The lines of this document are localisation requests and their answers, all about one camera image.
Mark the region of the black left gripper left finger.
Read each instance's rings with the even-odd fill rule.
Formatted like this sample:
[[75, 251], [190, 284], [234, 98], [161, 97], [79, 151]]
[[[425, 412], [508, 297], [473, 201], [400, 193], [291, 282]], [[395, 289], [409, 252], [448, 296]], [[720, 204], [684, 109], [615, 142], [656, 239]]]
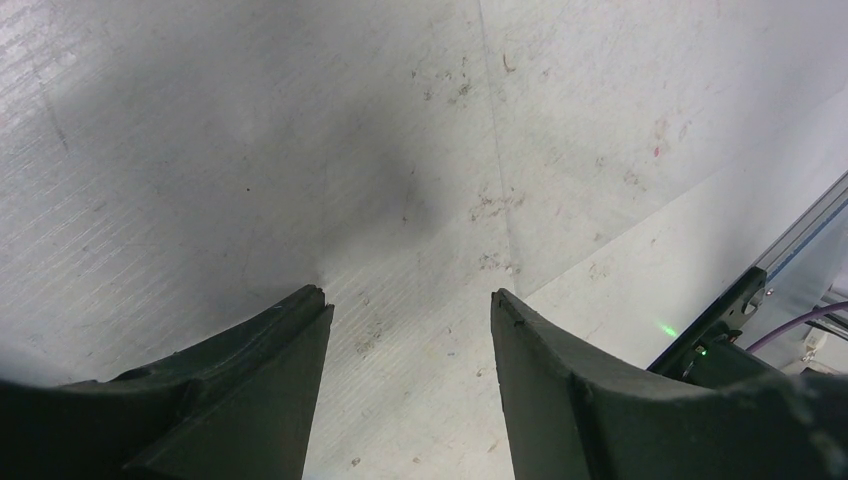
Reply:
[[1, 384], [5, 479], [299, 479], [334, 308], [307, 285], [107, 382]]

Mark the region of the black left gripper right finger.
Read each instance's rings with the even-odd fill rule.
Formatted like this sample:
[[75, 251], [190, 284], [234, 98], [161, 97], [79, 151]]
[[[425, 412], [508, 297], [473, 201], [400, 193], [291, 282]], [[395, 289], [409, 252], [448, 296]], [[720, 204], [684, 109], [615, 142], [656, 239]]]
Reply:
[[843, 479], [847, 381], [763, 373], [711, 389], [626, 363], [510, 291], [491, 330], [519, 479]]

